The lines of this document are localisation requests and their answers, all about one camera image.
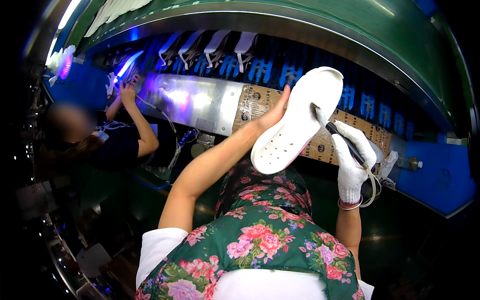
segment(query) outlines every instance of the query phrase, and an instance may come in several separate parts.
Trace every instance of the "gloved hand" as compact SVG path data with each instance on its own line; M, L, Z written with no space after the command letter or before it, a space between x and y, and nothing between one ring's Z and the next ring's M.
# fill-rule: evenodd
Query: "gloved hand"
M358 152L371 169L377 160L377 156L363 132L338 120L335 121L335 126L343 136L357 147ZM340 200L348 204L355 204L360 200L361 185L368 178L367 170L353 158L348 150L347 143L340 135L332 134L332 140L338 157L338 193Z
M110 98L113 95L113 87L115 86L113 83L113 80L115 79L115 73L111 72L107 75L107 77L110 85L106 84L105 88L107 88L107 98Z

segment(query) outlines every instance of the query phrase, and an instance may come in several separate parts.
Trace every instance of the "black handle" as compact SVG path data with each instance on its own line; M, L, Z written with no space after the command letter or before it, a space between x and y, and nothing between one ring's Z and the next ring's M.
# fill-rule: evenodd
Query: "black handle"
M347 146L348 146L348 149L350 150L350 154L352 154L352 156L359 162L359 164L363 167L363 165L365 164L365 159L363 159L363 157L361 157L360 153L358 152L358 150L356 149L355 145L352 144L352 142L346 138L345 136L343 136L341 133L338 132L338 130L336 129L336 126L332 123L332 122L328 122L326 125L325 125L325 128L331 133L331 134L338 134L340 135L343 140L347 143Z

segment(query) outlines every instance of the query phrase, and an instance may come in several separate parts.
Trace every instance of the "cardboard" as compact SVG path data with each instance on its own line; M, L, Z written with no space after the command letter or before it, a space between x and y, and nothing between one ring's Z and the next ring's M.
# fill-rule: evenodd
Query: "cardboard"
M267 112L276 104L281 95L282 92L266 87L253 84L244 85L235 120L233 121L232 132L240 129L246 122L257 119ZM360 129L369 140L380 147L384 157L388 156L392 136L389 132L339 109L335 110L329 120L331 122L341 120L354 128ZM321 128L317 134L313 136L312 140L306 146L303 156L338 165L338 159L333 149L332 135L325 128ZM379 164L376 164L375 174L378 171L378 167Z

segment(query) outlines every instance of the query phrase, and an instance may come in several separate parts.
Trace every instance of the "white shoe sole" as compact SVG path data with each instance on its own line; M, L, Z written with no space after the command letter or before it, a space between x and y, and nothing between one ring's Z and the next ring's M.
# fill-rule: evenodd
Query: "white shoe sole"
M283 118L253 145L251 159L255 169L274 174L288 167L320 129L312 115L311 103L329 118L342 96L342 89L343 75L335 69L320 67L303 75L290 93Z

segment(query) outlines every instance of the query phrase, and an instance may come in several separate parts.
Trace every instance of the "green floral vest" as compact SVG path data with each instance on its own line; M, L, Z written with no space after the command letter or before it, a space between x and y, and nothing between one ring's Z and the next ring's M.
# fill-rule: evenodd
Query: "green floral vest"
M363 300L348 249L314 224L303 180L290 168L258 173L243 160L227 174L217 218L193 230L140 284L135 300L210 300L226 272L316 273L330 300Z

